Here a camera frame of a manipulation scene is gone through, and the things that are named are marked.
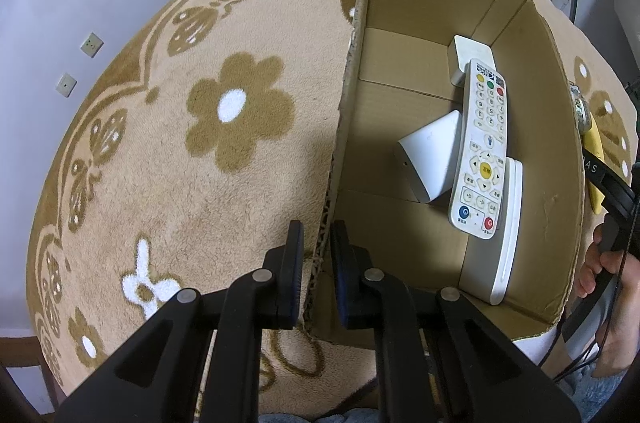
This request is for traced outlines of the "grey white device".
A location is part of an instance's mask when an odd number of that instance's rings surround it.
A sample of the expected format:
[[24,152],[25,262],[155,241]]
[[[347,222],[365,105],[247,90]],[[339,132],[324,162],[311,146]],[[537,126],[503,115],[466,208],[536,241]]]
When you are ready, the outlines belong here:
[[459,287],[496,306],[506,296],[518,244],[523,199],[523,164],[506,158],[506,181],[495,235],[488,240],[469,236]]

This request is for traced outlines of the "white remote control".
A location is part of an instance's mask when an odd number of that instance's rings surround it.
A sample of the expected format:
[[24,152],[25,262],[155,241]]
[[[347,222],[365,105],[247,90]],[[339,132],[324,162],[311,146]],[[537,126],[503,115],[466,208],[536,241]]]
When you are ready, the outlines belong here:
[[506,81],[477,58],[466,68],[449,221],[475,238],[495,235],[506,180]]

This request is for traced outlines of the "brown cardboard box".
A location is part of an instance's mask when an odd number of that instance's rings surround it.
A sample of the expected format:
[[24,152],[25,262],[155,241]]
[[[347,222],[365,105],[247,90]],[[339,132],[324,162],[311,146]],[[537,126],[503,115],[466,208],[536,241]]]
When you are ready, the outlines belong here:
[[508,152],[524,166],[524,198],[506,299],[488,318],[513,339],[547,331],[570,294],[585,209],[582,144],[568,85],[600,66],[585,35],[547,0],[358,0],[328,163],[329,215],[375,265],[410,287],[459,281],[463,233],[445,203],[422,204],[392,157],[397,140],[462,105],[447,48],[486,43],[506,78]]

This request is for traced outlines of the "white cube charger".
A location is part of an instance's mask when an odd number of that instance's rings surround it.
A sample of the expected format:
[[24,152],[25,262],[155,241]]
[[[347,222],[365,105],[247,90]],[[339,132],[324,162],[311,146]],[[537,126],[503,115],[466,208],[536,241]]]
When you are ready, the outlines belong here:
[[496,70],[494,54],[489,45],[455,35],[447,50],[449,77],[452,85],[461,87],[466,67],[472,59],[478,59],[491,69]]

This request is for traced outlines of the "wooden chair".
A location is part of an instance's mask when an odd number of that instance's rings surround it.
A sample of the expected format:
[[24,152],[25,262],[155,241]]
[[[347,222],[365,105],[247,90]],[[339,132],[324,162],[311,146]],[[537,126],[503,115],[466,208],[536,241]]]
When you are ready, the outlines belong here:
[[35,336],[1,336],[1,365],[40,415],[55,414],[65,398]]

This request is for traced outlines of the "white power adapter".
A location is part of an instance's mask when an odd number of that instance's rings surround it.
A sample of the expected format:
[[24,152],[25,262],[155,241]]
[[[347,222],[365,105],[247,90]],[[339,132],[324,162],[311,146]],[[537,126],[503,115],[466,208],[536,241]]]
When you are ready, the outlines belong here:
[[430,203],[454,184],[460,146],[461,113],[451,111],[402,137],[394,152],[409,187],[420,203]]

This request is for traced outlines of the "beige floral carpet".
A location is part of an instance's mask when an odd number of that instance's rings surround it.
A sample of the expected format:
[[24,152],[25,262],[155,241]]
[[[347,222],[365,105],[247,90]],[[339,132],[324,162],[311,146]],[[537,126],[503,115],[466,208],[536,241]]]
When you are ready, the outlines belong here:
[[[371,333],[338,325],[326,248],[357,1],[171,0],[98,79],[53,160],[27,258],[30,316],[65,394],[182,287],[216,291],[255,269],[294,219],[302,311],[265,335],[259,409],[320,417],[373,379]],[[623,173],[637,111],[597,53],[573,82]]]

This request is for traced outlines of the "lower wall socket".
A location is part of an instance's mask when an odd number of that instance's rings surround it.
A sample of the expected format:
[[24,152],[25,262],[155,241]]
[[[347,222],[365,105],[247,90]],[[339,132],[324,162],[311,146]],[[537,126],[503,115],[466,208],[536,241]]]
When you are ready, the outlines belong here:
[[56,83],[55,91],[57,91],[61,96],[68,98],[70,97],[70,94],[72,94],[76,85],[77,80],[71,76],[70,73],[64,73],[58,80],[58,83]]

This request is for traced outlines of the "wall socket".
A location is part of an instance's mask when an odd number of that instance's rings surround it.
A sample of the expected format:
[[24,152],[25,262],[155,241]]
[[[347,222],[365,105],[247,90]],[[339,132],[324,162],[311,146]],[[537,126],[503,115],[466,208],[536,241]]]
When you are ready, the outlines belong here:
[[80,50],[89,58],[93,58],[99,53],[99,50],[104,45],[104,42],[93,32],[91,32],[87,39],[81,44]]
[[64,73],[58,80],[58,83],[56,83],[55,91],[57,91],[61,96],[68,98],[70,97],[70,94],[72,94],[76,85],[77,80],[71,76],[70,73]]

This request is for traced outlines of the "upper wall socket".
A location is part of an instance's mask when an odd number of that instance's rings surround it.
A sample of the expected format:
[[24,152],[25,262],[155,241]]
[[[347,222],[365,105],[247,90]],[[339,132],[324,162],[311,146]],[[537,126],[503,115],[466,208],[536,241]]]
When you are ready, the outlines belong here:
[[81,44],[80,50],[89,58],[93,58],[99,53],[99,50],[104,45],[104,42],[93,32],[91,32],[87,39]]

